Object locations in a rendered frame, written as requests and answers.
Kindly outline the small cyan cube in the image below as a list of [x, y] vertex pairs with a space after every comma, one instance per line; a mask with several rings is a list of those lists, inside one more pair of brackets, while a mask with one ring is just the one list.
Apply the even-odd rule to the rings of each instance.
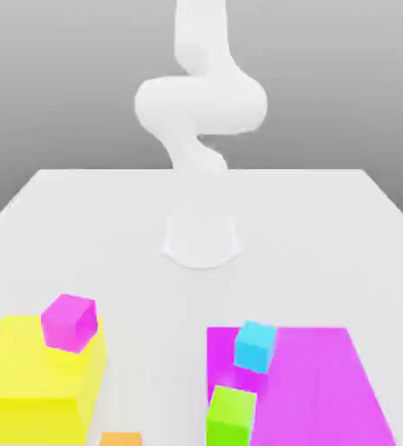
[[256, 321], [246, 321], [234, 342], [234, 365], [267, 374], [275, 350], [277, 329]]

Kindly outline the small magenta cube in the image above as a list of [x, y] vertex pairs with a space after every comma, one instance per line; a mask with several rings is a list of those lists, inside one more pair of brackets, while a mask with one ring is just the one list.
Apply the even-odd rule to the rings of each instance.
[[47, 347], [80, 354], [98, 329], [96, 302], [61, 294], [41, 313], [40, 320]]

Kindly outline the small green cube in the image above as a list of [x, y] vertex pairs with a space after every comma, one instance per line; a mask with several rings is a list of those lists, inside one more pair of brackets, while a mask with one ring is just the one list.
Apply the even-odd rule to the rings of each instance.
[[216, 385], [206, 416], [205, 446], [250, 446], [257, 395]]

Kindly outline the small orange cube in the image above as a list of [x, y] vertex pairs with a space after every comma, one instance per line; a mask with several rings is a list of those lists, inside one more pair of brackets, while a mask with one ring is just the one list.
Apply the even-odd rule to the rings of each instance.
[[99, 446], [142, 446], [139, 432], [103, 432]]

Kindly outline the large magenta box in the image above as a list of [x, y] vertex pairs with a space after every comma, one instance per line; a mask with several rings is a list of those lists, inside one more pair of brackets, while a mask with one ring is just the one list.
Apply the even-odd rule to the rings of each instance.
[[250, 446], [396, 446], [346, 329], [278, 328], [267, 374], [235, 366], [237, 333], [207, 328], [207, 392], [256, 394]]

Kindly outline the large yellow box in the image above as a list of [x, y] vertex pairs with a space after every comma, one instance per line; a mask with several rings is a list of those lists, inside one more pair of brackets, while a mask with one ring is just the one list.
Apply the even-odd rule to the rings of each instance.
[[79, 354], [49, 348], [39, 317], [0, 321], [0, 445], [83, 445], [107, 361], [99, 329]]

